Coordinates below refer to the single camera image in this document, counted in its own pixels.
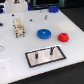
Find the red disc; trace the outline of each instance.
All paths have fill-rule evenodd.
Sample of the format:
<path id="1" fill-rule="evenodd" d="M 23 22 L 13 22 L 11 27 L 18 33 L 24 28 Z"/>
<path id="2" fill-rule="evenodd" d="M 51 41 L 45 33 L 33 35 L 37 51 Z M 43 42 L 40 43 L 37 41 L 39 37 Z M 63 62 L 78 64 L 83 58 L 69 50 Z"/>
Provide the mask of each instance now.
<path id="1" fill-rule="evenodd" d="M 69 40 L 69 36 L 67 33 L 61 33 L 58 35 L 58 40 L 61 42 L 67 42 Z"/>

